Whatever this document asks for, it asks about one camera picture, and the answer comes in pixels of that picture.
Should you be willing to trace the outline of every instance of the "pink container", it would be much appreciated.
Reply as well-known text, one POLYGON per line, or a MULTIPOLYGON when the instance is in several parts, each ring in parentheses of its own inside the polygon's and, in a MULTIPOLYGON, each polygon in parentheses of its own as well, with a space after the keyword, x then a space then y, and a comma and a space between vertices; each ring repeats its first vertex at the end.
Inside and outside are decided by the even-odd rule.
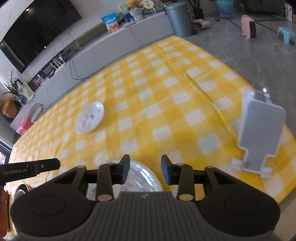
POLYGON ((19 128, 17 129, 17 133, 23 135, 32 125, 33 123, 28 118, 23 118, 23 120, 18 123, 19 128))

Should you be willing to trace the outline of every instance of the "pink space heater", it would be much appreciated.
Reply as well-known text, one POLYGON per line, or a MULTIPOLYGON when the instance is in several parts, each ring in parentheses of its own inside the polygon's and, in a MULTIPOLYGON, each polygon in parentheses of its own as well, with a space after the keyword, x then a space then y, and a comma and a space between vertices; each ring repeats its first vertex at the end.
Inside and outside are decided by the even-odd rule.
POLYGON ((254 19, 250 18, 248 15, 243 15, 241 26, 242 34, 246 36, 246 39, 256 38, 256 25, 254 19))

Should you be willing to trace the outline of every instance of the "table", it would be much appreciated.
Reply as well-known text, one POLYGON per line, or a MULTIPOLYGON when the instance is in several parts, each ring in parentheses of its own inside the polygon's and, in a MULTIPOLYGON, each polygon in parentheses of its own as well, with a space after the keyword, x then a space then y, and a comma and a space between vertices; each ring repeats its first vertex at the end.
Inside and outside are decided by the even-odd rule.
MULTIPOLYGON (((101 71, 57 102, 13 146, 10 162, 56 157, 61 168, 23 180, 38 186, 71 169, 95 169, 129 154, 150 168, 164 190, 161 155, 194 169, 212 165, 282 201, 296 186, 296 140, 284 126, 270 180, 229 168, 242 159, 237 146, 242 95, 253 88, 216 57, 172 36, 101 71), (94 101, 105 107, 100 126, 77 134, 78 113, 94 101)), ((14 193, 21 181, 7 187, 14 193)), ((196 196, 203 197, 201 185, 196 196)))

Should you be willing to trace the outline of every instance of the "hand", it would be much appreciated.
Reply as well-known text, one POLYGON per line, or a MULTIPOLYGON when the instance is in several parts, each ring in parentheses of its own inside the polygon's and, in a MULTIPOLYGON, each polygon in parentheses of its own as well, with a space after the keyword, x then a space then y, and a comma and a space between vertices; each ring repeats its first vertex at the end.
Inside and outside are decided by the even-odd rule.
POLYGON ((4 237, 8 229, 7 193, 3 187, 0 189, 0 237, 4 237))

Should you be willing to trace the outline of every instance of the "teddy bear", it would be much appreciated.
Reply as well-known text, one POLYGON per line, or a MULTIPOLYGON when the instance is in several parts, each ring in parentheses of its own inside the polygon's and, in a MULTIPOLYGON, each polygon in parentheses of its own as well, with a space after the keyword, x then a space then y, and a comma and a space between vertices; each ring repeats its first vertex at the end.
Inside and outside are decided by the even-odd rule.
POLYGON ((138 6, 138 0, 128 0, 127 2, 129 8, 134 8, 138 6))

